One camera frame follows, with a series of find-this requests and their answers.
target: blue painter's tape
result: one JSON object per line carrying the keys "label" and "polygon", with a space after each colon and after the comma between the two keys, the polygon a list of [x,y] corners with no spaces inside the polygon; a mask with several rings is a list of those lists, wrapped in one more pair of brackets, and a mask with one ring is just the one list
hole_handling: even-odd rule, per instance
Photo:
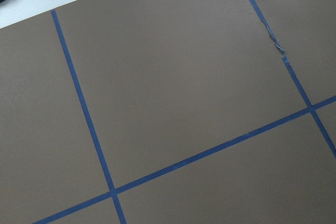
{"label": "blue painter's tape", "polygon": [[273,33],[271,27],[268,25],[266,18],[264,17],[264,15],[262,14],[259,6],[257,5],[257,2],[255,0],[249,0],[249,1],[250,1],[251,5],[252,5],[254,11],[258,15],[259,19],[265,25],[265,27],[266,27],[266,29],[268,31],[269,37],[271,38],[271,40],[273,40],[275,47],[278,49],[278,51],[281,54],[284,54],[285,50],[280,46],[280,43],[279,43],[277,37]]}
{"label": "blue painter's tape", "polygon": [[333,97],[331,97],[329,99],[326,99],[326,100],[324,100],[322,102],[319,102],[319,103],[313,105],[313,108],[315,110],[318,110],[318,109],[320,109],[320,108],[322,108],[324,106],[327,106],[327,105],[329,105],[329,104],[331,104],[333,102],[336,102],[336,95],[334,95]]}
{"label": "blue painter's tape", "polygon": [[136,186],[144,184],[144,183],[146,183],[146,182],[148,182],[150,180],[153,180],[153,179],[155,179],[157,177],[160,177],[162,175],[170,173],[170,172],[172,172],[172,171],[174,171],[176,169],[179,169],[179,168],[181,168],[183,166],[191,164],[191,163],[193,163],[193,162],[195,162],[197,160],[200,160],[200,159],[202,159],[202,158],[204,158],[206,156],[212,155],[212,154],[214,154],[216,152],[219,152],[219,151],[221,151],[223,149],[229,148],[229,147],[231,147],[231,146],[233,146],[235,144],[238,144],[238,143],[240,143],[242,141],[245,141],[245,140],[247,140],[249,138],[257,136],[257,135],[259,135],[259,134],[261,134],[261,133],[263,133],[265,131],[269,131],[269,130],[271,130],[271,129],[275,128],[275,127],[278,127],[278,126],[280,126],[280,125],[282,125],[284,123],[287,123],[287,122],[289,122],[291,120],[299,118],[300,116],[303,116],[303,115],[305,115],[307,113],[309,113],[309,109],[300,110],[300,111],[298,111],[298,112],[296,112],[294,114],[291,114],[291,115],[286,116],[286,117],[284,117],[282,119],[274,121],[274,122],[272,122],[270,124],[267,124],[267,125],[265,125],[265,126],[263,126],[261,128],[258,128],[258,129],[254,130],[254,131],[251,131],[251,132],[247,133],[247,134],[244,134],[244,135],[241,135],[241,136],[239,136],[239,137],[237,137],[235,139],[232,139],[232,140],[230,140],[228,142],[225,142],[223,144],[219,144],[219,145],[217,145],[217,146],[215,146],[215,147],[213,147],[211,149],[203,151],[203,152],[201,152],[199,154],[196,154],[196,155],[194,155],[192,157],[189,157],[189,158],[184,159],[184,160],[182,160],[180,162],[177,162],[177,163],[175,163],[173,165],[170,165],[170,166],[168,166],[166,168],[163,168],[163,169],[161,169],[161,170],[159,170],[157,172],[154,172],[152,174],[149,174],[147,176],[139,178],[139,179],[137,179],[137,180],[135,180],[133,182],[130,182],[130,183],[124,185],[124,186],[121,186],[121,187],[117,188],[117,193],[119,194],[119,193],[122,193],[124,191],[129,190],[129,189],[132,189],[132,188],[134,188]]}
{"label": "blue painter's tape", "polygon": [[295,83],[295,86],[297,87],[297,89],[299,90],[300,92],[300,95],[302,96],[305,104],[307,105],[307,107],[311,107],[311,103],[309,101],[309,98],[305,92],[305,90],[303,89],[303,86],[301,85],[299,79],[297,78],[292,66],[290,65],[287,57],[286,57],[286,54],[283,55],[282,57],[282,61],[284,62],[286,68],[287,68],[287,71],[289,72],[293,82]]}
{"label": "blue painter's tape", "polygon": [[70,207],[70,208],[68,208],[66,210],[58,212],[57,214],[49,216],[49,217],[47,217],[47,218],[45,218],[43,220],[36,221],[33,224],[47,224],[47,223],[50,223],[52,221],[58,220],[60,218],[63,218],[65,216],[67,216],[67,215],[70,215],[70,214],[72,214],[74,212],[77,212],[79,210],[82,210],[84,208],[92,206],[92,205],[94,205],[96,203],[99,203],[99,202],[101,202],[103,200],[106,200],[106,199],[108,199],[110,197],[111,197],[110,192],[102,194],[102,195],[99,195],[99,196],[97,196],[97,197],[95,197],[93,199],[89,199],[89,200],[87,200],[87,201],[85,201],[83,203],[80,203],[80,204],[75,205],[73,207]]}
{"label": "blue painter's tape", "polygon": [[319,127],[324,139],[326,140],[328,146],[330,147],[331,152],[334,154],[335,158],[336,158],[336,150],[335,150],[335,146],[332,143],[332,141],[330,140],[330,137],[326,131],[326,129],[324,128],[319,116],[316,114],[316,111],[314,109],[314,107],[311,105],[309,98],[303,88],[303,86],[301,85],[299,79],[297,78],[292,66],[290,65],[287,57],[286,57],[286,52],[285,50],[280,46],[280,43],[277,39],[277,37],[275,36],[275,34],[273,33],[271,27],[268,25],[266,18],[264,17],[264,15],[262,14],[259,6],[257,5],[257,2],[255,0],[249,0],[253,9],[255,10],[256,14],[258,15],[259,19],[261,20],[261,22],[265,25],[269,37],[273,40],[273,42],[275,43],[276,48],[278,49],[278,51],[282,54],[282,61],[284,62],[293,82],[295,83],[297,89],[299,90],[305,104],[307,105],[307,108],[309,109],[309,112],[311,113],[311,115],[313,116],[317,126]]}
{"label": "blue painter's tape", "polygon": [[[315,105],[313,105],[313,106],[317,106],[318,108],[322,108],[322,107],[327,106],[328,104],[331,104],[331,103],[333,103],[333,102],[335,102],[335,101],[336,101],[336,96],[331,97],[331,98],[329,98],[329,99],[326,99],[326,100],[324,100],[324,101],[322,101],[322,102],[319,102],[318,104],[315,104]],[[268,124],[268,125],[265,125],[264,127],[261,127],[261,128],[259,128],[259,129],[257,129],[256,131],[262,131],[262,129],[264,129],[264,132],[266,132],[266,131],[271,130],[271,129],[277,127],[277,126],[280,126],[280,125],[282,125],[282,124],[284,124],[284,123],[286,123],[286,122],[289,122],[289,121],[294,120],[294,119],[296,119],[296,118],[299,118],[299,117],[301,117],[301,116],[303,116],[303,115],[306,115],[306,114],[308,114],[308,113],[309,113],[309,109],[306,108],[306,109],[301,110],[301,111],[298,111],[298,112],[296,112],[296,113],[294,113],[294,114],[292,114],[292,115],[289,115],[289,116],[287,116],[287,117],[285,117],[285,118],[282,118],[282,119],[280,119],[280,120],[278,120],[278,121],[275,121],[275,122],[273,122],[273,123],[270,123],[270,124]],[[248,137],[248,136],[249,136],[248,138],[251,138],[251,137],[253,137],[254,135],[257,135],[257,132],[256,132],[256,133],[253,133],[253,132],[254,132],[254,131],[252,131],[252,132],[250,132],[250,133],[248,133],[248,134],[242,135],[242,136],[240,136],[240,137],[243,137],[243,136]],[[223,150],[223,149],[225,149],[225,148],[226,148],[226,146],[224,146],[224,144],[223,144],[223,145],[215,146],[214,148],[212,148],[212,149],[210,149],[210,150],[212,150],[212,152],[213,152],[213,154],[214,154],[214,153],[219,152],[220,150]],[[119,187],[119,188],[116,189],[116,192],[117,192],[118,194],[119,194],[119,193],[122,193],[122,192],[127,191],[127,190],[129,190],[129,189],[132,189],[132,188],[134,188],[134,187],[136,187],[136,186],[138,186],[138,185],[141,185],[141,184],[144,184],[144,183],[146,183],[146,182],[148,182],[148,181],[151,181],[152,179],[155,179],[155,178],[160,177],[160,176],[162,176],[162,175],[164,175],[164,174],[167,174],[167,173],[169,173],[169,172],[172,172],[172,171],[174,171],[174,170],[176,170],[176,169],[178,169],[178,168],[180,168],[180,167],[183,167],[184,165],[191,164],[191,163],[193,163],[194,161],[197,161],[197,160],[201,159],[202,156],[203,156],[203,157],[206,157],[206,155],[204,155],[204,154],[202,154],[202,153],[199,153],[199,154],[197,154],[197,155],[195,155],[195,156],[193,156],[193,157],[191,157],[191,158],[187,158],[187,159],[185,159],[185,160],[183,160],[183,161],[181,161],[181,162],[178,162],[178,163],[176,163],[176,164],[174,164],[174,165],[168,166],[168,167],[166,167],[166,168],[164,168],[164,169],[161,169],[161,170],[159,170],[159,171],[157,171],[157,172],[154,172],[154,173],[152,173],[152,174],[149,174],[149,175],[147,175],[147,176],[145,176],[145,177],[143,177],[143,178],[137,179],[137,180],[135,180],[135,181],[133,181],[133,182],[130,182],[130,183],[124,185],[124,186],[121,186],[121,187]],[[73,206],[73,207],[70,207],[70,208],[68,208],[68,209],[66,209],[66,210],[64,210],[64,211],[61,211],[61,212],[59,212],[59,213],[57,213],[57,214],[55,214],[55,215],[52,215],[52,216],[50,216],[50,217],[47,217],[47,218],[45,218],[45,219],[43,219],[43,220],[40,220],[40,221],[38,221],[38,222],[35,222],[34,224],[47,224],[47,223],[50,223],[50,222],[52,222],[52,221],[54,221],[54,220],[60,219],[60,218],[65,217],[65,216],[67,216],[67,215],[69,215],[69,214],[72,214],[72,213],[74,213],[74,212],[76,212],[76,211],[79,211],[79,210],[84,209],[84,208],[86,208],[86,207],[92,206],[92,205],[94,205],[94,204],[96,204],[96,203],[99,203],[99,202],[101,202],[101,201],[103,201],[103,200],[105,200],[105,199],[107,199],[107,198],[110,198],[110,197],[111,197],[110,192],[105,193],[105,194],[102,194],[102,195],[100,195],[100,196],[98,196],[98,197],[95,197],[95,198],[93,198],[93,199],[87,200],[87,201],[85,201],[85,202],[83,202],[83,203],[81,203],[81,204],[78,204],[78,205]]]}
{"label": "blue painter's tape", "polygon": [[319,116],[317,115],[317,113],[315,111],[315,108],[311,105],[311,103],[309,101],[309,98],[308,98],[306,92],[304,91],[304,89],[303,89],[303,87],[302,87],[299,79],[297,78],[297,76],[296,76],[296,74],[295,74],[292,66],[290,65],[290,63],[289,63],[286,55],[283,55],[282,61],[284,62],[284,64],[285,64],[285,66],[286,66],[286,68],[287,68],[287,70],[288,70],[288,72],[289,72],[289,74],[290,74],[293,82],[295,83],[297,89],[299,90],[299,92],[300,92],[300,94],[301,94],[304,102],[307,105],[307,108],[309,109],[309,112],[311,113],[314,121],[316,122],[318,128],[320,129],[320,131],[321,131],[321,133],[322,133],[325,141],[327,142],[327,144],[328,144],[331,152],[333,153],[334,157],[336,158],[336,148],[335,148],[335,145],[331,141],[330,136],[329,136],[329,134],[326,131],[326,128],[323,126],[323,124],[322,124]]}
{"label": "blue painter's tape", "polygon": [[69,67],[69,71],[70,71],[70,74],[71,74],[71,77],[72,77],[72,81],[74,82],[74,85],[75,85],[75,89],[76,89],[77,96],[78,96],[80,105],[82,107],[83,113],[84,113],[85,120],[87,122],[87,125],[88,125],[88,128],[89,128],[93,143],[94,143],[95,148],[96,148],[96,152],[97,152],[97,155],[98,155],[98,158],[99,158],[101,168],[103,170],[107,185],[110,189],[110,196],[113,199],[114,206],[116,207],[116,211],[117,211],[120,223],[121,224],[126,224],[125,216],[124,216],[124,213],[122,211],[118,196],[116,194],[116,191],[115,191],[116,189],[114,187],[110,171],[108,169],[103,151],[101,149],[101,146],[100,146],[97,134],[96,134],[96,130],[95,130],[95,127],[93,125],[93,122],[92,122],[92,119],[91,119],[91,116],[90,116],[90,113],[89,113],[89,109],[88,109],[86,101],[84,99],[84,95],[83,95],[82,89],[80,87],[79,80],[78,80],[78,77],[77,77],[77,74],[76,74],[76,71],[75,71],[75,67],[74,67],[74,64],[72,63],[70,52],[69,52],[66,40],[64,38],[63,31],[62,31],[61,25],[59,23],[56,11],[52,10],[51,14],[52,14],[53,19],[54,19],[56,31],[57,31],[57,34],[58,34],[58,37],[59,37],[64,55],[65,55],[65,58],[66,58],[66,61],[67,61],[67,64],[68,64],[68,67]]}

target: grid of tape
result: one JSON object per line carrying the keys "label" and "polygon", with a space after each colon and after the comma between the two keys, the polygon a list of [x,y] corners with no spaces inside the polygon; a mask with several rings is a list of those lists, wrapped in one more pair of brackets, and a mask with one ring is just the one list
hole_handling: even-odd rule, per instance
{"label": "grid of tape", "polygon": [[176,169],[179,169],[183,166],[186,166],[188,164],[191,164],[199,159],[202,159],[206,156],[209,156],[209,155],[212,155],[216,152],[219,152],[219,151],[222,151],[230,146],[233,146],[237,143],[240,143],[242,141],[245,141],[249,138],[252,138],[254,136],[257,136],[259,134],[262,134],[263,132],[266,132],[268,130],[271,130],[275,127],[278,127],[282,124],[285,124],[289,121],[292,121],[294,119],[297,119],[303,115],[306,115],[306,114],[311,114],[314,121],[316,122],[321,134],[323,135],[326,143],[328,144],[332,154],[335,156],[336,158],[336,149],[335,149],[335,146],[333,144],[333,142],[331,141],[326,129],[324,128],[320,118],[318,117],[317,113],[316,113],[316,110],[317,109],[320,109],[326,105],[329,105],[333,102],[336,102],[336,95],[324,100],[324,101],[321,101],[317,104],[311,104],[305,90],[303,89],[299,79],[296,77],[296,74],[293,70],[293,68],[291,67],[288,59],[287,59],[287,56],[286,56],[286,52],[285,50],[280,46],[275,34],[273,33],[273,31],[271,30],[270,26],[268,25],[265,17],[263,16],[261,10],[259,9],[257,3],[255,0],[249,0],[250,3],[252,4],[256,14],[258,15],[258,17],[260,18],[260,20],[262,21],[262,23],[265,25],[267,31],[269,32],[269,36],[270,38],[273,40],[273,42],[275,43],[275,46],[276,48],[278,49],[278,51],[282,54],[282,61],[284,62],[287,70],[288,70],[288,73],[290,74],[293,82],[295,83],[298,91],[300,92],[301,96],[302,96],[302,99],[304,100],[305,104],[306,104],[306,108],[303,109],[303,110],[300,110],[296,113],[293,113],[291,115],[288,115],[288,116],[285,116],[284,118],[281,118],[279,120],[276,120],[274,122],[271,122],[267,125],[264,125],[258,129],[255,129],[247,134],[244,134],[244,135],[241,135],[241,136],[238,136],[230,141],[227,141],[227,142],[224,142],[222,144],[219,144],[217,146],[214,146],[208,150],[205,150],[201,153],[198,153],[194,156],[191,156],[189,158],[186,158],[182,161],[179,161],[175,164],[172,164],[166,168],[163,168],[161,170],[158,170],[156,172],[153,172],[149,175],[146,175],[142,178],[139,178],[135,181],[132,181],[132,182],[129,182],[121,187],[118,187],[118,188],[115,188],[114,184],[113,184],[113,180],[112,180],[112,177],[110,175],[110,172],[109,172],[109,169],[108,169],[108,166],[107,166],[107,163],[106,163],[106,160],[105,160],[105,157],[104,157],[104,154],[102,152],[102,149],[101,149],[101,146],[100,146],[100,143],[99,143],[99,140],[98,140],[98,137],[97,137],[97,134],[96,134],[96,131],[95,131],[95,127],[93,125],[93,122],[92,122],[92,119],[91,119],[91,116],[90,116],[90,113],[89,113],[89,110],[88,110],[88,107],[87,107],[87,104],[85,102],[85,99],[84,99],[84,95],[83,95],[83,92],[81,90],[81,87],[80,87],[80,83],[78,81],[78,78],[77,78],[77,75],[76,75],[76,71],[75,71],[75,67],[74,67],[74,64],[72,63],[72,60],[71,60],[71,56],[70,56],[70,53],[69,53],[69,50],[68,50],[68,47],[67,47],[67,44],[66,44],[66,40],[64,38],[64,35],[62,33],[62,29],[61,29],[61,24],[58,20],[58,17],[57,17],[57,13],[55,10],[52,10],[51,11],[51,14],[53,16],[53,19],[54,19],[54,23],[55,23],[55,27],[56,27],[56,30],[57,30],[57,33],[58,33],[58,36],[59,36],[59,39],[60,39],[60,43],[62,45],[62,48],[63,48],[63,51],[64,51],[64,55],[65,55],[65,58],[66,58],[66,61],[67,61],[67,64],[68,64],[68,67],[69,67],[69,71],[70,71],[70,74],[71,74],[71,77],[72,77],[72,80],[74,82],[74,85],[75,85],[75,88],[76,88],[76,92],[77,92],[77,95],[78,95],[78,99],[79,99],[79,102],[81,104],[81,107],[82,107],[82,110],[83,110],[83,113],[84,113],[84,116],[85,116],[85,119],[86,119],[86,122],[87,122],[87,125],[88,125],[88,128],[89,128],[89,131],[90,131],[90,134],[91,134],[91,137],[92,137],[92,140],[93,140],[93,143],[95,145],[95,148],[96,148],[96,152],[97,152],[97,155],[99,157],[99,161],[100,161],[100,164],[101,164],[101,167],[102,167],[102,170],[103,170],[103,173],[104,173],[104,176],[105,176],[105,179],[106,179],[106,182],[107,182],[107,185],[109,187],[109,192],[107,193],[104,193],[102,195],[99,195],[95,198],[92,198],[92,199],[89,199],[85,202],[82,202],[78,205],[75,205],[73,207],[70,207],[64,211],[61,211],[57,214],[54,214],[52,216],[49,216],[45,219],[42,219],[40,221],[37,221],[35,222],[35,224],[43,224],[43,223],[50,223],[52,221],[55,221],[57,219],[60,219],[62,217],[65,217],[67,215],[70,215],[76,211],[79,211],[81,209],[84,209],[86,207],[89,207],[89,206],[92,206],[98,202],[101,202],[103,200],[106,200],[106,199],[109,199],[109,198],[112,198],[113,200],[113,203],[114,203],[114,206],[116,208],[116,211],[117,211],[117,214],[118,214],[118,217],[119,217],[119,220],[120,220],[120,223],[121,224],[125,224],[127,221],[125,219],[125,216],[123,214],[123,210],[122,210],[122,206],[120,205],[120,202],[119,202],[119,199],[118,199],[118,194],[122,193],[122,192],[125,192],[131,188],[134,188],[138,185],[141,185],[141,184],[144,184],[150,180],[153,180],[157,177],[160,177],[162,175],[165,175],[169,172],[172,172]]}

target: gray panel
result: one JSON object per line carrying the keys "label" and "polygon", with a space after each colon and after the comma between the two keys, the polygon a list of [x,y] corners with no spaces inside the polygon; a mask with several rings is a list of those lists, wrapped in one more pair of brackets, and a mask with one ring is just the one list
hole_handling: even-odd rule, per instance
{"label": "gray panel", "polygon": [[335,159],[310,115],[119,195],[129,224],[328,224]]}
{"label": "gray panel", "polygon": [[1,223],[108,189],[50,13],[0,30]]}
{"label": "gray panel", "polygon": [[53,222],[53,224],[119,224],[111,198]]}
{"label": "gray panel", "polygon": [[117,186],[304,107],[248,0],[57,11]]}
{"label": "gray panel", "polygon": [[336,102],[319,109],[317,113],[336,146]]}
{"label": "gray panel", "polygon": [[311,101],[336,94],[336,0],[256,0]]}

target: tape line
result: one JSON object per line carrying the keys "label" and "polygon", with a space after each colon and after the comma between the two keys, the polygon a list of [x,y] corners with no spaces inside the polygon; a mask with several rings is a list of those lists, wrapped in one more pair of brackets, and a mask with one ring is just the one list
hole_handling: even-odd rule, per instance
{"label": "tape line", "polygon": [[84,209],[86,207],[89,207],[89,206],[92,206],[92,205],[94,205],[96,203],[99,203],[99,202],[101,202],[103,200],[106,200],[106,199],[108,199],[110,197],[111,197],[110,192],[102,194],[102,195],[99,195],[99,196],[97,196],[97,197],[95,197],[93,199],[89,199],[89,200],[87,200],[87,201],[85,201],[83,203],[80,203],[80,204],[75,205],[73,207],[70,207],[70,208],[68,208],[66,210],[58,212],[57,214],[51,215],[51,216],[49,216],[49,217],[47,217],[45,219],[36,221],[33,224],[47,224],[47,223],[50,223],[52,221],[58,220],[60,218],[63,218],[65,216],[67,216],[67,215],[73,214],[74,212],[82,210],[82,209]]}
{"label": "tape line", "polygon": [[78,77],[77,77],[77,74],[76,74],[76,71],[75,71],[75,67],[74,67],[74,64],[72,63],[70,52],[69,52],[67,43],[65,41],[65,38],[64,38],[62,28],[61,28],[61,25],[59,23],[56,11],[52,10],[51,14],[52,14],[53,19],[54,19],[56,31],[57,31],[57,34],[58,34],[58,37],[59,37],[64,55],[65,55],[65,58],[66,58],[66,61],[67,61],[67,64],[68,64],[68,67],[69,67],[69,71],[70,71],[70,74],[71,74],[71,77],[72,77],[72,81],[74,82],[74,85],[75,85],[75,89],[76,89],[76,92],[77,92],[77,96],[78,96],[80,105],[82,107],[82,111],[83,111],[84,116],[85,116],[85,120],[87,122],[87,125],[88,125],[88,128],[89,128],[93,143],[95,145],[97,155],[99,157],[99,162],[100,162],[101,168],[103,170],[106,182],[107,182],[109,190],[110,190],[110,196],[113,199],[114,206],[116,208],[120,223],[121,224],[126,224],[125,216],[124,216],[124,213],[122,211],[117,193],[115,191],[116,189],[114,187],[110,171],[108,169],[103,151],[101,149],[101,146],[100,146],[97,134],[96,134],[96,130],[95,130],[95,127],[93,125],[93,122],[92,122],[92,119],[91,119],[91,116],[90,116],[90,113],[89,113],[89,109],[88,109],[86,101],[84,99],[84,95],[83,95],[82,89],[80,87],[79,80],[78,80]]}
{"label": "tape line", "polygon": [[317,126],[319,127],[325,141],[327,142],[328,146],[330,147],[331,152],[333,153],[334,157],[336,158],[336,149],[334,144],[332,143],[330,136],[328,135],[326,128],[323,126],[319,116],[317,115],[315,108],[311,105],[311,102],[303,88],[303,86],[301,85],[299,79],[297,78],[293,68],[291,67],[289,60],[287,59],[286,56],[286,52],[285,50],[280,46],[280,43],[277,39],[277,37],[275,36],[275,34],[273,33],[271,27],[268,25],[266,18],[264,17],[264,15],[262,14],[257,2],[255,0],[249,0],[254,11],[256,12],[256,14],[258,15],[259,19],[261,20],[261,22],[265,25],[269,37],[273,40],[273,42],[275,43],[276,48],[278,49],[278,51],[282,54],[282,61],[284,62],[287,71],[289,72],[293,82],[295,83],[298,91],[300,92],[300,95],[302,96],[305,104],[307,105],[307,108],[309,109],[309,112],[311,113],[311,115],[313,116]]}
{"label": "tape line", "polygon": [[333,102],[336,102],[336,95],[334,95],[333,97],[328,98],[328,99],[326,99],[326,100],[324,100],[322,102],[319,102],[319,103],[313,105],[313,108],[315,110],[318,110],[318,109],[320,109],[320,108],[322,108],[324,106],[327,106],[327,105],[329,105],[329,104],[331,104]]}
{"label": "tape line", "polygon": [[263,132],[269,131],[269,130],[275,128],[275,127],[278,127],[278,126],[280,126],[280,125],[282,125],[284,123],[292,121],[292,120],[294,120],[296,118],[299,118],[300,116],[303,116],[303,115],[308,114],[308,113],[309,113],[309,109],[308,108],[300,110],[300,111],[298,111],[298,112],[296,112],[294,114],[291,114],[291,115],[286,116],[286,117],[284,117],[282,119],[274,121],[274,122],[272,122],[270,124],[267,124],[267,125],[265,125],[263,127],[260,127],[260,128],[258,128],[256,130],[253,130],[253,131],[251,131],[251,132],[249,132],[247,134],[241,135],[241,136],[236,137],[236,138],[234,138],[234,139],[232,139],[230,141],[227,141],[225,143],[219,144],[219,145],[217,145],[217,146],[215,146],[215,147],[213,147],[211,149],[208,149],[206,151],[198,153],[198,154],[196,154],[196,155],[194,155],[192,157],[184,159],[184,160],[182,160],[180,162],[177,162],[177,163],[175,163],[173,165],[170,165],[170,166],[168,166],[166,168],[163,168],[163,169],[161,169],[161,170],[159,170],[157,172],[151,173],[151,174],[149,174],[147,176],[144,176],[144,177],[139,178],[139,179],[137,179],[137,180],[135,180],[133,182],[130,182],[130,183],[124,185],[124,186],[121,186],[121,187],[117,188],[117,193],[120,194],[120,193],[122,193],[124,191],[127,191],[127,190],[132,189],[132,188],[134,188],[136,186],[144,184],[144,183],[146,183],[146,182],[148,182],[150,180],[153,180],[153,179],[155,179],[157,177],[160,177],[160,176],[162,176],[164,174],[167,174],[167,173],[172,172],[172,171],[174,171],[176,169],[179,169],[179,168],[181,168],[183,166],[191,164],[191,163],[193,163],[193,162],[195,162],[197,160],[200,160],[200,159],[202,159],[202,158],[204,158],[206,156],[212,155],[212,154],[214,154],[216,152],[219,152],[221,150],[229,148],[229,147],[231,147],[231,146],[233,146],[235,144],[238,144],[238,143],[240,143],[242,141],[245,141],[245,140],[247,140],[249,138],[257,136],[257,135],[259,135],[259,134],[261,134]]}

